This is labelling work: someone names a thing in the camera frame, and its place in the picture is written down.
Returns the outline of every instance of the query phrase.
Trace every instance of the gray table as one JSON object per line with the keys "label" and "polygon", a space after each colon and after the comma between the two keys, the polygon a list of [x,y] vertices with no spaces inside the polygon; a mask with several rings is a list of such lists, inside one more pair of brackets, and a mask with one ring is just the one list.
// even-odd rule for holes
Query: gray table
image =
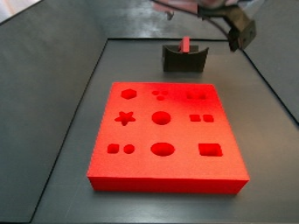
{"label": "gray table", "polygon": [[[209,55],[203,74],[164,73],[157,40],[109,40],[32,223],[298,222],[299,132],[241,52],[193,42]],[[239,195],[93,192],[85,177],[113,81],[212,83],[227,112],[251,181]]]}

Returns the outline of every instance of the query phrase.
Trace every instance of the hexagonal hole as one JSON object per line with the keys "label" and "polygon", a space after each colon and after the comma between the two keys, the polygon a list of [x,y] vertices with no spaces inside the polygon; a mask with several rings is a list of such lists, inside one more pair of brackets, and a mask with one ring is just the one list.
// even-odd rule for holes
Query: hexagonal hole
{"label": "hexagonal hole", "polygon": [[121,97],[125,98],[127,100],[135,98],[136,97],[136,91],[132,88],[121,91]]}

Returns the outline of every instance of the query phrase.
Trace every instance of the black object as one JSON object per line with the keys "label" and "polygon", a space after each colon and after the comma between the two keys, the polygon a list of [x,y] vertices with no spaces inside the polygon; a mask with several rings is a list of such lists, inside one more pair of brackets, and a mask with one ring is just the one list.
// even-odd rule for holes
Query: black object
{"label": "black object", "polygon": [[191,45],[188,53],[177,52],[177,45],[163,46],[163,70],[165,72],[201,72],[208,50],[199,52],[199,47]]}

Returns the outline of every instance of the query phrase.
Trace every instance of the red shape sorter box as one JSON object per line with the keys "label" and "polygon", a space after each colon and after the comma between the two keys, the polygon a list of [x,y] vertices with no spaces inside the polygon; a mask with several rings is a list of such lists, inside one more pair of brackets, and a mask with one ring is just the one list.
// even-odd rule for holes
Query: red shape sorter box
{"label": "red shape sorter box", "polygon": [[88,180],[96,191],[237,193],[248,172],[215,87],[113,83]]}

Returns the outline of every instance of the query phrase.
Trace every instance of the star-shaped hole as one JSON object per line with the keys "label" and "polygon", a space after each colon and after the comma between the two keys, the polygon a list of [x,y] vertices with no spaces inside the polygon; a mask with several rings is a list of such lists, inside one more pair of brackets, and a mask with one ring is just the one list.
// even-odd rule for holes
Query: star-shaped hole
{"label": "star-shaped hole", "polygon": [[119,117],[115,119],[116,122],[121,122],[123,126],[127,126],[129,122],[133,122],[136,119],[133,118],[133,112],[119,112]]}

